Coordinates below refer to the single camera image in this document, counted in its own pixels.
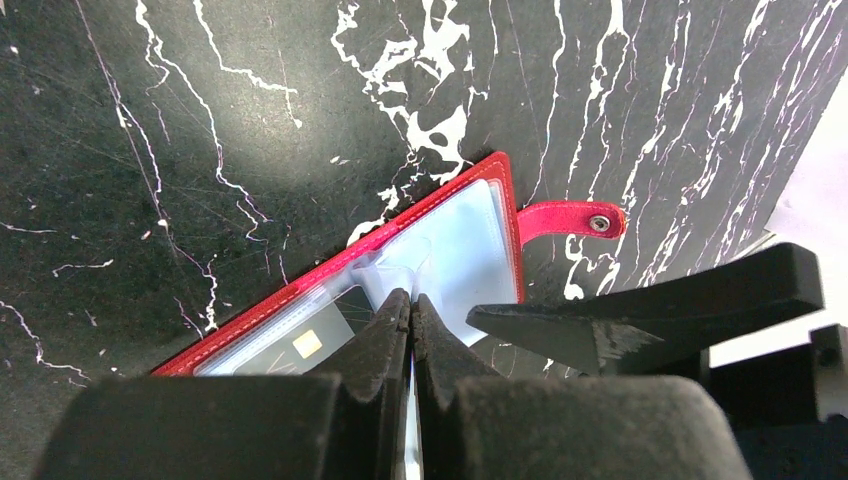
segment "wallet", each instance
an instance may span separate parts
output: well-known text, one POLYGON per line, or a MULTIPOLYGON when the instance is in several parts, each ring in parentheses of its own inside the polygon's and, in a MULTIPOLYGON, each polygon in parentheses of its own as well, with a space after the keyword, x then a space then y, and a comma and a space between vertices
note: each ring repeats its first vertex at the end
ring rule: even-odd
POLYGON ((472 307, 524 300, 522 247, 549 234, 614 239, 610 203, 551 201, 517 211, 509 157, 497 152, 192 345, 154 375, 303 373, 353 338, 389 293, 426 294, 466 345, 472 307))

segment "black marble surface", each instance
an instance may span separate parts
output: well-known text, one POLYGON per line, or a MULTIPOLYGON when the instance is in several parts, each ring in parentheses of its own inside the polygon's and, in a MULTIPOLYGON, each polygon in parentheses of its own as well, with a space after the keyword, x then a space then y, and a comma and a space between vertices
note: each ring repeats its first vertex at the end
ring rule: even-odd
POLYGON ((522 205, 630 217, 620 242, 530 244, 531 301, 721 263, 848 64, 841 0, 0 5, 2 478, 80 388, 144 374, 487 149, 522 205))

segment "metal snap fastener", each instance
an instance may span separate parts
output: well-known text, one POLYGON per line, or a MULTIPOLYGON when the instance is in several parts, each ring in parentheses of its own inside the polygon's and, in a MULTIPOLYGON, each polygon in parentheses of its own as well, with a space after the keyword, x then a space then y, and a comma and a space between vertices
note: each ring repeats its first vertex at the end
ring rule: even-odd
POLYGON ((606 232, 609 230, 610 221, 609 218, 603 215, 595 215, 589 219, 589 226, 596 232, 606 232))

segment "yellow square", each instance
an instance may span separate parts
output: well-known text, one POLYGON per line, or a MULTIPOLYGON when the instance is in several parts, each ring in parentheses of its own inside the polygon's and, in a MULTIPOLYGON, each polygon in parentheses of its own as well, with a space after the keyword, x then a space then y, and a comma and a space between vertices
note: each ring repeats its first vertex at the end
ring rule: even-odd
POLYGON ((297 353, 304 359, 309 358, 310 355, 320 350, 323 346, 321 340, 318 340, 318 335, 315 335, 314 330, 309 330, 297 337, 293 343, 294 348, 297 349, 297 353))

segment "wallet strap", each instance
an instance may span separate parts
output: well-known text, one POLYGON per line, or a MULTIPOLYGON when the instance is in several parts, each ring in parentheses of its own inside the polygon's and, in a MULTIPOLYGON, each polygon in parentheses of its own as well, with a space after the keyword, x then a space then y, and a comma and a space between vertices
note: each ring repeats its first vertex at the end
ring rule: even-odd
POLYGON ((616 238, 624 233, 624 212, 612 203, 553 201, 518 212, 521 246, 551 234, 577 234, 616 238))

